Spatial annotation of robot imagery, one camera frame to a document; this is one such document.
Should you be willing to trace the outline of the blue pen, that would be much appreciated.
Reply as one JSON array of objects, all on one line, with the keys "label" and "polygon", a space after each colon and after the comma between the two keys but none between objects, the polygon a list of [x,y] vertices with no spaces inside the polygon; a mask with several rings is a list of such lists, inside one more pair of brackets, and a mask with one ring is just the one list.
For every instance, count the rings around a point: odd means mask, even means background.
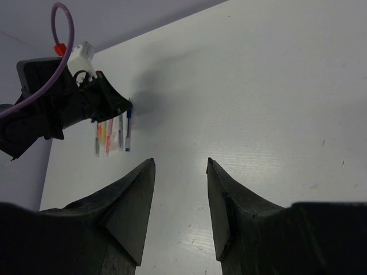
[{"label": "blue pen", "polygon": [[132,117],[132,108],[127,111],[126,114],[126,137],[125,137],[125,151],[129,152],[131,149],[131,117]]}]

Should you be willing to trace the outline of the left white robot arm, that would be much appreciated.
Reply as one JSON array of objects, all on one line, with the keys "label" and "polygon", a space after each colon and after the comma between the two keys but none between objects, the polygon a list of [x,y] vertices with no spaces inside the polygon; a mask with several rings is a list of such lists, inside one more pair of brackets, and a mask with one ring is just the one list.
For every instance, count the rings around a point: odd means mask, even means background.
[{"label": "left white robot arm", "polygon": [[90,60],[76,57],[37,100],[1,119],[1,151],[19,158],[38,138],[64,139],[83,120],[98,123],[132,108]]}]

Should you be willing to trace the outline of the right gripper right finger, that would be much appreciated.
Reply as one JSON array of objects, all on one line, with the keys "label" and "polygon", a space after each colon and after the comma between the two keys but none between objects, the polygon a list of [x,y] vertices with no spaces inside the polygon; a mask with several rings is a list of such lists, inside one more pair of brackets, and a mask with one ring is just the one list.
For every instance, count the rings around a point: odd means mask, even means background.
[{"label": "right gripper right finger", "polygon": [[365,274],[366,203],[278,206],[206,169],[216,259],[224,274]]}]

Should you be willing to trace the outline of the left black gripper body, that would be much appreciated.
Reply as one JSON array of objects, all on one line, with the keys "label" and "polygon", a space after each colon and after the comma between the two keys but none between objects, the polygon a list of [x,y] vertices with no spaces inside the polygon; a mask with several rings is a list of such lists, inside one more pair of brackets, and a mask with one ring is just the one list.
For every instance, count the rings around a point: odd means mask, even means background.
[{"label": "left black gripper body", "polygon": [[101,71],[82,87],[57,100],[62,129],[87,119],[101,123],[131,109],[132,102],[121,96]]}]

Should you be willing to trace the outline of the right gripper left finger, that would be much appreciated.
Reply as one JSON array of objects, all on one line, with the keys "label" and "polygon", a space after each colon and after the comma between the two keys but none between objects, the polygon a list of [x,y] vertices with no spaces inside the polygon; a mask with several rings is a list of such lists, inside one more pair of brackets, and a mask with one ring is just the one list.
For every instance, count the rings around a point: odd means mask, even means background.
[{"label": "right gripper left finger", "polygon": [[2,274],[134,274],[142,263],[154,159],[62,209],[1,204]]}]

